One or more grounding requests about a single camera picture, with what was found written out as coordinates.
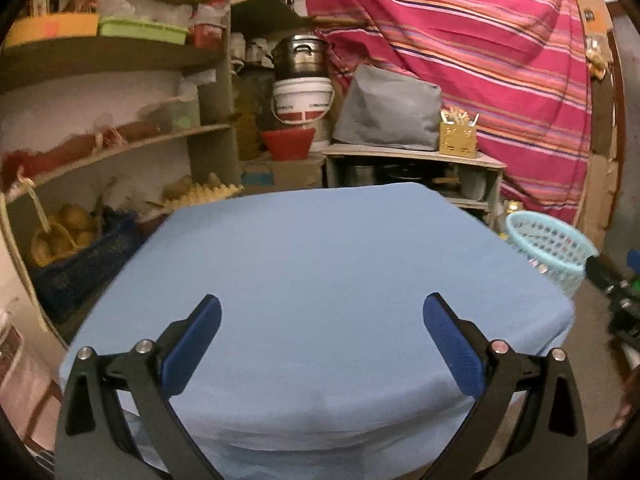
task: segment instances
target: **striped curtain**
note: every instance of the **striped curtain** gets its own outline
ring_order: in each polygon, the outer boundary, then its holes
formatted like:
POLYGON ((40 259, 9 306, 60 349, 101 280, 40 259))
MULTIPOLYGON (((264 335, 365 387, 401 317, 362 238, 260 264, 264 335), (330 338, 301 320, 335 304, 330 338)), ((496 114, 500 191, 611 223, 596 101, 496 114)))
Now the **striped curtain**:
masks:
POLYGON ((309 15, 368 18, 319 31, 347 88, 362 62, 442 88, 480 113, 479 149, 508 164, 503 193, 571 222, 591 135, 576 0, 306 0, 309 15))

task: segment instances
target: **bucket handle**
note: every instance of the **bucket handle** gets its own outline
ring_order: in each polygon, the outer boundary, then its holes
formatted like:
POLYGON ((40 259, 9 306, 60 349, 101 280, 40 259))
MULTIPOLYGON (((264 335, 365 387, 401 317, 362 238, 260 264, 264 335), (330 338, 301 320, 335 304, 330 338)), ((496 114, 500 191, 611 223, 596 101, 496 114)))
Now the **bucket handle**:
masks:
POLYGON ((282 124, 293 124, 293 125, 300 125, 300 124, 309 124, 312 123, 314 121, 319 121, 320 119, 324 119, 324 116, 327 115, 329 113, 329 110, 331 110, 331 106, 334 104, 334 97, 335 97, 335 90, 333 88, 331 88, 331 97, 329 98, 329 103, 326 106, 326 110, 324 112, 322 112, 321 115, 319 115, 318 117, 314 117, 313 119, 300 119, 299 121, 287 121, 284 119, 281 119, 278 117, 278 114, 276 113, 275 108, 273 107, 273 105, 276 102, 276 98, 274 96, 271 97, 271 113, 273 114, 273 116, 279 120, 282 124))

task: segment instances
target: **basket rim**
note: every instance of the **basket rim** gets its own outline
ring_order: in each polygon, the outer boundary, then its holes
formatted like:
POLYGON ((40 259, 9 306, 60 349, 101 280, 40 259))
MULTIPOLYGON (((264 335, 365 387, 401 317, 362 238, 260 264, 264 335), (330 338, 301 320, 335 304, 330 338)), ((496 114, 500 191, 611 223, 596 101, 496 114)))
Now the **basket rim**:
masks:
POLYGON ((561 228, 564 231, 569 232, 574 238, 579 239, 582 243, 587 245, 593 253, 592 256, 596 256, 598 254, 598 250, 596 246, 593 245, 591 240, 589 240, 583 233, 578 231, 578 229, 576 229, 572 225, 569 225, 567 222, 563 222, 562 220, 554 218, 553 216, 549 216, 544 213, 539 213, 537 211, 514 211, 510 215, 507 215, 506 221, 504 223, 507 229, 507 234, 512 238, 516 238, 518 240, 518 243, 525 250, 527 250, 530 254, 533 254, 538 260, 542 260, 543 263, 546 265, 559 267, 560 269, 568 270, 569 272, 579 272, 581 274, 584 273, 584 265, 580 266, 577 264, 564 262, 552 256, 551 254, 545 253, 545 251, 542 251, 539 248, 535 247, 526 238, 520 236, 516 231, 515 226, 513 225, 513 221, 519 217, 537 218, 540 221, 542 220, 548 221, 550 219, 551 224, 556 224, 558 228, 561 228))

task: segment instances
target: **green basket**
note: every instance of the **green basket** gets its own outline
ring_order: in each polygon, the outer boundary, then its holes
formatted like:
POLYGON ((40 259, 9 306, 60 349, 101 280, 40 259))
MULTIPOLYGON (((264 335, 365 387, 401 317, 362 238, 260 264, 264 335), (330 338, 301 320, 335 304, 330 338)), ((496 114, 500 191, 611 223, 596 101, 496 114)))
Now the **green basket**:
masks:
POLYGON ((100 36, 167 41, 177 44, 184 44, 187 32, 186 28, 129 18, 102 18, 98 25, 100 36))

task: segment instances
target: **silver bolt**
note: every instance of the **silver bolt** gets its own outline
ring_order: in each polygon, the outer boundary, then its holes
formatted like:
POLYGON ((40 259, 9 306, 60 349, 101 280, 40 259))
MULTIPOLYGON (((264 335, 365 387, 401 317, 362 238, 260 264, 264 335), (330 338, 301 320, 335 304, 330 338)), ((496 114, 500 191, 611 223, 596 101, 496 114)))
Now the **silver bolt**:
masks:
POLYGON ((91 357, 93 354, 94 354, 93 348, 91 348, 90 346, 83 346, 78 351, 78 359, 82 359, 82 361, 85 361, 89 357, 91 357))
POLYGON ((497 354, 506 354, 509 351, 509 345, 505 341, 497 339, 491 343, 491 350, 497 354))
POLYGON ((566 354, 561 348, 554 348, 551 351, 551 357, 556 361, 564 361, 566 359, 566 354))
POLYGON ((151 339, 143 339, 136 345, 136 352, 139 354, 148 354, 154 347, 154 342, 151 339))

